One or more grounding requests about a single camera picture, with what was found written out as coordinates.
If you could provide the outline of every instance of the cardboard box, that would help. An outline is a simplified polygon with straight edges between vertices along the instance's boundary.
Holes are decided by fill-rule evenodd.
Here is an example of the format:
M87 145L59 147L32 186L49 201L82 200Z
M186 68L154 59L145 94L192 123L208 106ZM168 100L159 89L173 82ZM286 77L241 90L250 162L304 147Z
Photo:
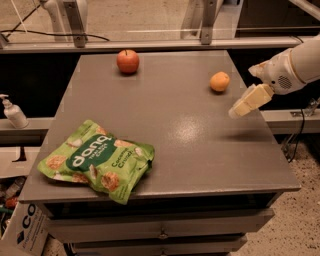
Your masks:
M28 176L39 153L39 147L25 147L27 161L13 162L20 156L20 147L0 148L0 180ZM18 203L5 233L0 237L1 256L41 256L48 232L46 216L34 204Z
M48 236L45 220L36 205L18 203L0 240L0 255L41 256Z

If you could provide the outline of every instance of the table top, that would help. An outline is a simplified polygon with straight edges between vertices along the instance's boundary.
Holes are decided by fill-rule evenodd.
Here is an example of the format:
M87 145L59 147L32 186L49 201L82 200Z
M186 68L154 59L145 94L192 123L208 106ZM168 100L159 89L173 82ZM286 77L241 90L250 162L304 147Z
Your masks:
M211 76L219 71L231 78L224 93L209 87ZM116 54L83 55L20 201L109 200L86 186L53 182L36 168L86 119L120 139L155 147L152 170L131 198L298 190L259 111L229 118L228 110L245 88L224 50L140 53L139 70L130 76L119 72Z

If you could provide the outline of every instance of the drawer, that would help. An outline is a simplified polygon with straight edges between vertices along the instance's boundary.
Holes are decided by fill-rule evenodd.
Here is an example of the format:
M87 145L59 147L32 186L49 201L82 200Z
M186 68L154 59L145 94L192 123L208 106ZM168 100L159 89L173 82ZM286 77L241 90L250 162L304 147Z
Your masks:
M62 243L159 239L258 231L272 209L49 220L48 232Z
M170 238L167 241L111 241L74 245L78 256L169 256L212 255L239 250L247 239L241 235Z

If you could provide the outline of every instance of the snack bag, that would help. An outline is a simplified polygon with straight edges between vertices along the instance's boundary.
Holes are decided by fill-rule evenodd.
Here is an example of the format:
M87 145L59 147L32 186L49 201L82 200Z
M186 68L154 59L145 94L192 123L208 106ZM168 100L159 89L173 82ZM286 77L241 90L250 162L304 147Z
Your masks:
M49 156L38 170L47 177L88 184L127 204L131 190L150 169L151 145L119 140L91 120L86 120Z

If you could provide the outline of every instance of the apple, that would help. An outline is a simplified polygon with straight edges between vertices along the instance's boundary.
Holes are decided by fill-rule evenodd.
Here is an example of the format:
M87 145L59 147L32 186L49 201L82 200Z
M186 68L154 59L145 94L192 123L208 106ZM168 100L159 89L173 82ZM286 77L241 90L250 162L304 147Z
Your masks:
M139 68L139 56L133 50L122 50L117 56L117 65L124 74L133 74Z

